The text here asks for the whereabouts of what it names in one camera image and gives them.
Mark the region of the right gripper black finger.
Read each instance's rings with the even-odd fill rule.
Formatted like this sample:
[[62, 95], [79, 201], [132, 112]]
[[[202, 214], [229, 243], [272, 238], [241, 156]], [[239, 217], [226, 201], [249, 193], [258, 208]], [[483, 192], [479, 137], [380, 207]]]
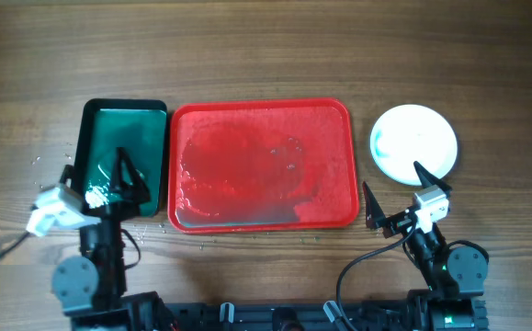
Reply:
[[438, 186], [445, 193], [452, 191], [452, 187], [449, 184], [430, 173], [420, 162], [414, 161], [413, 166], [423, 188]]
[[384, 227], [386, 216], [366, 181], [363, 182], [362, 189], [366, 204], [366, 227], [369, 229]]

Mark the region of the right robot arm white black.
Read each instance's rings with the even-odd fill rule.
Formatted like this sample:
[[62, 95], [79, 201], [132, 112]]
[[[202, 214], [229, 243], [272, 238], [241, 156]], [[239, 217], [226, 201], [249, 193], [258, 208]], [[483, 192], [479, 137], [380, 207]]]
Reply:
[[413, 163], [422, 189], [413, 205], [387, 216], [367, 184], [363, 185], [366, 225], [395, 235], [405, 255], [420, 271], [427, 288], [410, 290], [401, 300], [364, 301], [358, 326], [363, 330], [486, 330], [489, 327], [484, 282], [490, 257], [468, 240], [447, 242], [437, 223], [450, 212], [452, 187]]

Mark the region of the white plate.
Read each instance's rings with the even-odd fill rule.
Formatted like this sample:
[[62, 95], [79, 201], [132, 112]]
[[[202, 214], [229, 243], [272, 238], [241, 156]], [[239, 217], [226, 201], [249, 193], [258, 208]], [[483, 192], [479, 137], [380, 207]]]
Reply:
[[431, 108], [404, 104], [387, 110], [372, 127], [369, 150], [379, 169], [391, 179], [419, 186], [413, 163], [445, 177], [458, 157], [458, 140], [448, 121]]

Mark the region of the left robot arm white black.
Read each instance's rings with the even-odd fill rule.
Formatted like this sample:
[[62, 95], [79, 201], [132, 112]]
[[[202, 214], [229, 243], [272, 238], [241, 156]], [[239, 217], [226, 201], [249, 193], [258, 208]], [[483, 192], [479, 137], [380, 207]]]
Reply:
[[52, 290], [70, 318], [72, 330], [176, 330], [175, 318], [157, 292], [127, 296], [123, 221], [138, 217], [151, 199], [124, 148], [116, 149], [109, 188], [120, 199], [95, 209], [83, 208], [96, 223], [80, 230], [79, 256], [65, 259], [53, 272]]

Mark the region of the green sponge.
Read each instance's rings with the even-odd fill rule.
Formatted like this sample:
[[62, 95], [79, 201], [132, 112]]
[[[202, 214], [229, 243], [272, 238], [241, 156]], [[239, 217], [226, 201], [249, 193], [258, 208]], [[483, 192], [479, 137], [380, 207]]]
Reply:
[[[101, 158], [96, 166], [96, 170], [98, 171], [98, 174], [105, 178], [107, 181], [111, 179], [112, 171], [114, 169], [115, 159], [112, 157], [109, 158]], [[127, 168], [127, 165], [124, 161], [121, 162], [121, 174], [122, 179], [124, 182], [126, 182], [129, 185], [133, 184], [133, 178], [130, 175], [129, 169]]]

